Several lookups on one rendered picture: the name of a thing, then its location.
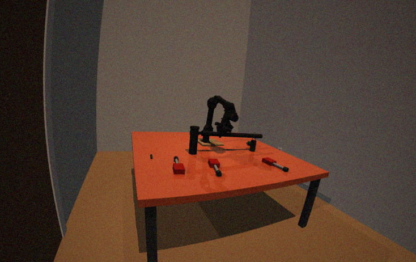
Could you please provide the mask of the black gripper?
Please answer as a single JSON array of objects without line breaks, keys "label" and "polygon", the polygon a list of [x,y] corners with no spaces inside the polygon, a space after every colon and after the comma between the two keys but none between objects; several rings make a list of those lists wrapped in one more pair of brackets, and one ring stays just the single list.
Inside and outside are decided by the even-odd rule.
[{"label": "black gripper", "polygon": [[217,132],[220,132],[219,133],[219,138],[221,138],[222,135],[224,135],[226,132],[230,132],[230,133],[232,132],[232,129],[227,127],[227,125],[230,122],[230,120],[229,119],[226,119],[224,117],[221,118],[221,119],[222,119],[221,120],[221,123],[215,122],[215,125],[217,125],[216,126]]}]

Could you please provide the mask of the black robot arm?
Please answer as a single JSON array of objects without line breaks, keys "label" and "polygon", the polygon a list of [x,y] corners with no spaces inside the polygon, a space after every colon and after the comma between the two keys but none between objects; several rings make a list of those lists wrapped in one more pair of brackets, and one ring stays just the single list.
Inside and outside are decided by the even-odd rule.
[{"label": "black robot arm", "polygon": [[[204,126],[203,130],[213,132],[212,127],[212,120],[213,120],[213,114],[214,109],[217,106],[217,104],[220,103],[223,105],[223,108],[225,109],[225,113],[223,115],[224,118],[229,119],[233,122],[237,122],[239,119],[239,116],[236,113],[235,105],[234,103],[227,102],[220,96],[214,96],[213,98],[209,98],[207,100],[207,106],[209,108],[208,114],[207,114],[207,122]],[[208,143],[209,142],[209,136],[203,136],[202,142]]]}]

